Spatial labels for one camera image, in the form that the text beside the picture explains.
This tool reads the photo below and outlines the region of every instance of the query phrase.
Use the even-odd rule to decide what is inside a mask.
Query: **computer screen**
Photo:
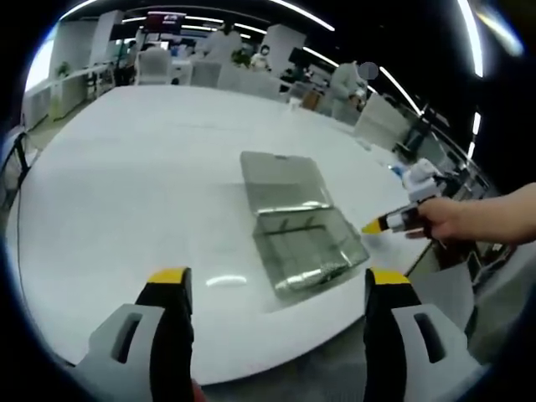
[[[186,14],[151,11],[147,13],[144,28],[148,32],[160,34],[180,34]]]
[[[135,23],[117,23],[111,29],[110,40],[135,38],[138,29]]]

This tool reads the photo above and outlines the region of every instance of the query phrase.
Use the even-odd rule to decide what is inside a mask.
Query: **white chair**
[[[240,82],[240,92],[261,98],[278,100],[280,83],[267,72],[244,70]]]
[[[217,88],[222,64],[214,61],[196,60],[192,63],[191,86]]]
[[[364,107],[354,134],[372,144],[391,151],[410,130],[410,122],[388,101],[372,94]]]
[[[224,64],[218,78],[217,88],[242,94],[279,100],[278,80],[266,72],[249,71],[232,64]]]
[[[171,54],[161,48],[150,48],[137,56],[136,85],[170,85]]]

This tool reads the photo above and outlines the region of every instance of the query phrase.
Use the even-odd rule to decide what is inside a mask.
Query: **potted plant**
[[[68,77],[70,74],[70,65],[66,61],[64,61],[62,64],[59,65],[59,67],[56,69],[56,76],[58,78],[65,78]]]
[[[250,67],[251,57],[243,49],[233,52],[231,59],[237,67],[244,66],[246,69]]]

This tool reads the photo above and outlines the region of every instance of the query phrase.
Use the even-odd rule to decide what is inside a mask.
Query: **window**
[[[37,84],[49,78],[50,59],[52,58],[52,49],[54,47],[54,38],[56,36],[57,26],[53,27],[47,38],[43,41],[41,48],[33,58],[28,78],[26,79],[27,92],[34,88]]]

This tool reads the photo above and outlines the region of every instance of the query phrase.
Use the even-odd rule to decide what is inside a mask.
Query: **white table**
[[[358,275],[284,306],[251,238],[239,156],[313,158],[360,228],[407,196],[348,131],[310,111],[218,90],[138,86],[103,95],[50,143],[21,192],[18,263],[44,338],[78,363],[91,332],[134,302],[152,273],[180,265],[193,269],[192,373],[201,384],[269,369],[341,332],[364,313],[363,268],[405,273],[427,242],[365,237],[371,258]],[[12,256],[17,218],[13,208]]]

